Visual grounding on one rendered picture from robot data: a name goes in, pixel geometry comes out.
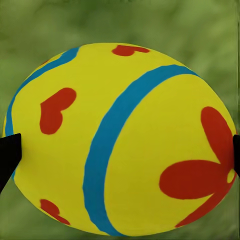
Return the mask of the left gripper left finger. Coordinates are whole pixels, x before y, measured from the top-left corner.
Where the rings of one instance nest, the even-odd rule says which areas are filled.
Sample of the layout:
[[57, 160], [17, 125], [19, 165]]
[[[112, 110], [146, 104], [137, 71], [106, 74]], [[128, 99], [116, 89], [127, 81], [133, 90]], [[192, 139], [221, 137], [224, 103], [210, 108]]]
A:
[[0, 138], [0, 193], [22, 158], [21, 134]]

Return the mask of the easter egg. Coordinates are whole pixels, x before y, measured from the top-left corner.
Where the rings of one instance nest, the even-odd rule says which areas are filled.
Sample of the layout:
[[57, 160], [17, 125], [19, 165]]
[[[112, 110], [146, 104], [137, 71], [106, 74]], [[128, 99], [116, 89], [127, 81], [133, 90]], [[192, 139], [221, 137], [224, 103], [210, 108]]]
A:
[[234, 121], [196, 72], [151, 48], [102, 42], [39, 66], [2, 138], [21, 134], [11, 177], [39, 210], [98, 235], [138, 237], [212, 211], [237, 173]]

